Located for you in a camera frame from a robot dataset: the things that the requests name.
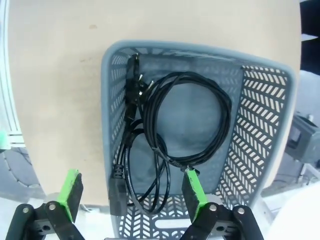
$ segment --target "round table surface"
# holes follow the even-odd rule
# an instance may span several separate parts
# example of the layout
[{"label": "round table surface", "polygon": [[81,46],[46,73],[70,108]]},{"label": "round table surface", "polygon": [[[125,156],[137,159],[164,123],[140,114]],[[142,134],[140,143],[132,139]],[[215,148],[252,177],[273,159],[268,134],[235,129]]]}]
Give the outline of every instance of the round table surface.
[{"label": "round table surface", "polygon": [[100,71],[113,43],[202,44],[286,64],[297,77],[300,69],[295,0],[11,0],[8,22],[15,107],[36,175],[49,194],[79,169],[85,204],[108,205]]}]

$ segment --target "basket mesh side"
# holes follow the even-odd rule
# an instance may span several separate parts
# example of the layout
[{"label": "basket mesh side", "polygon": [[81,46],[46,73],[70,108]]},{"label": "basket mesh side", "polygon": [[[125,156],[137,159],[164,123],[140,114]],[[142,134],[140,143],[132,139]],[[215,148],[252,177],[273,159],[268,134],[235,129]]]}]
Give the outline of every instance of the basket mesh side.
[{"label": "basket mesh side", "polygon": [[110,103],[109,114],[111,121],[111,152],[116,159],[121,138],[124,130],[125,120],[125,84],[127,73],[128,55],[117,54],[111,59],[112,70],[110,71],[109,95]]},{"label": "basket mesh side", "polygon": [[286,105],[288,76],[281,70],[243,66],[243,89],[216,195],[229,208],[249,205],[271,160],[281,114]]}]

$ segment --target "silver bolt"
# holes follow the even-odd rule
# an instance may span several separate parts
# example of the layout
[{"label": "silver bolt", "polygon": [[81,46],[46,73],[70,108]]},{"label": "silver bolt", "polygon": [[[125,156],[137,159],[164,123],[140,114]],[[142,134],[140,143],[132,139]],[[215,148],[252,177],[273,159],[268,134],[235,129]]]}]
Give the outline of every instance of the silver bolt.
[{"label": "silver bolt", "polygon": [[52,211],[52,210],[55,210],[56,209],[56,205],[54,204],[50,204],[49,205],[49,209]]},{"label": "silver bolt", "polygon": [[210,211],[212,212],[215,212],[217,210],[217,207],[216,205],[212,204],[210,207],[209,207]]},{"label": "silver bolt", "polygon": [[240,208],[238,209],[238,213],[239,213],[239,214],[244,214],[244,213],[245,213],[245,210],[244,210],[242,207],[240,207]]}]

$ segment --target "green object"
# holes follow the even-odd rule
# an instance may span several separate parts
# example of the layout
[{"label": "green object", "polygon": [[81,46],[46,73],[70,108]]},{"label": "green object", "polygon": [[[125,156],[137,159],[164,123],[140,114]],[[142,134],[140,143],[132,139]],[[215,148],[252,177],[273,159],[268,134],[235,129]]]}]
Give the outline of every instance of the green object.
[{"label": "green object", "polygon": [[182,194],[190,220],[193,223],[200,209],[208,203],[195,170],[185,170],[182,182]]},{"label": "green object", "polygon": [[0,149],[2,150],[11,149],[9,137],[5,130],[0,130]]},{"label": "green object", "polygon": [[59,202],[61,206],[64,206],[65,211],[72,222],[74,222],[75,217],[73,217],[71,213],[70,199],[72,199],[72,194],[74,192],[74,188],[75,188],[75,185],[77,184],[77,179],[79,179],[79,177],[81,181],[81,174],[79,173],[79,170],[70,169],[68,171],[64,184],[57,198],[57,202]]}]

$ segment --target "gray plastic basket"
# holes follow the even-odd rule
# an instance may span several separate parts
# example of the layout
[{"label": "gray plastic basket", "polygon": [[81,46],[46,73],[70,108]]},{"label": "gray plastic basket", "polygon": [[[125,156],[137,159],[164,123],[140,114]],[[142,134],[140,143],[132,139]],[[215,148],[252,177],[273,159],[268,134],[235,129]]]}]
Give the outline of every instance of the gray plastic basket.
[{"label": "gray plastic basket", "polygon": [[[215,80],[232,100],[231,127],[220,149],[197,166],[204,191],[229,208],[249,205],[260,194],[284,141],[288,113],[294,107],[296,82],[291,69],[267,59],[221,48],[175,42],[120,41],[105,53],[101,67],[101,106],[105,175],[111,174],[124,130],[126,65],[140,55],[141,73],[149,83],[171,72],[192,71]],[[168,152],[186,156],[203,150],[217,130],[220,110],[213,94],[182,84],[168,94],[159,111],[157,130]],[[155,177],[153,155],[143,135],[131,151],[132,181],[143,194]],[[114,221],[123,239],[179,238],[186,228],[160,228],[159,220],[187,219],[182,197],[183,173],[171,170],[170,197],[159,215],[146,216],[131,207]],[[151,205],[152,198],[144,200]]]}]

